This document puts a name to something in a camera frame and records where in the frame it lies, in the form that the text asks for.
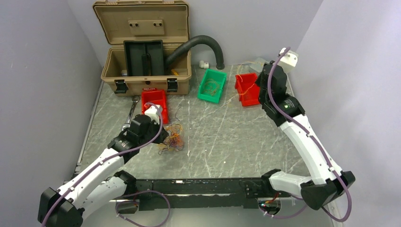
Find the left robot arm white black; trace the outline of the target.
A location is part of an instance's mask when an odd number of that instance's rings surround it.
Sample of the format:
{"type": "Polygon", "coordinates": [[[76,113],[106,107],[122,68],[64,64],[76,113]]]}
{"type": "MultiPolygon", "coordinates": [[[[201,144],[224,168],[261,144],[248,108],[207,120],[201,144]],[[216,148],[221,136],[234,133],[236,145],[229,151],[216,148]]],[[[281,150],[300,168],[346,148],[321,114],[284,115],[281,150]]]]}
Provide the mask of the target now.
{"type": "Polygon", "coordinates": [[[38,221],[43,227],[79,227],[108,201],[138,195],[137,179],[120,167],[141,148],[163,143],[167,136],[158,113],[135,116],[85,170],[58,189],[49,187],[41,194],[38,221]]]}

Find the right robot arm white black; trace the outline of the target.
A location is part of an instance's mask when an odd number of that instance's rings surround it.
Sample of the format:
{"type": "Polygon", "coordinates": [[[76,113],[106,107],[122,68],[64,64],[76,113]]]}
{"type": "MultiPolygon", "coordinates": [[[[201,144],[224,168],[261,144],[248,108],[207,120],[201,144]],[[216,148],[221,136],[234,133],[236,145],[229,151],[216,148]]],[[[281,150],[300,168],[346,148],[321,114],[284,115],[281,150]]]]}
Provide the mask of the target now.
{"type": "Polygon", "coordinates": [[[351,171],[343,171],[318,141],[298,100],[287,93],[287,75],[277,66],[271,79],[272,97],[268,94],[268,76],[273,64],[265,63],[255,84],[260,88],[258,100],[263,110],[297,149],[310,176],[298,176],[273,169],[265,173],[261,192],[272,196],[277,191],[301,197],[314,210],[344,194],[356,180],[351,171]]]}

